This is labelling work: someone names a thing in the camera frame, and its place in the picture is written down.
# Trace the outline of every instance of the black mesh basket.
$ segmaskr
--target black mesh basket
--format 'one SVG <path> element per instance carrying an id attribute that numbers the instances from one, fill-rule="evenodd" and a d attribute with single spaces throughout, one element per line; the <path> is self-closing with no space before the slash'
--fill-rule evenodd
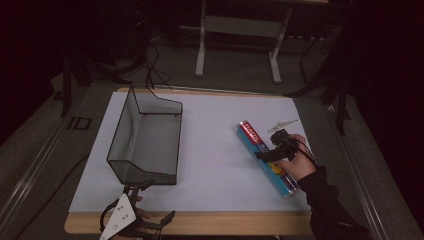
<path id="1" fill-rule="evenodd" d="M 182 103 L 131 86 L 107 161 L 123 185 L 177 184 Z"/>

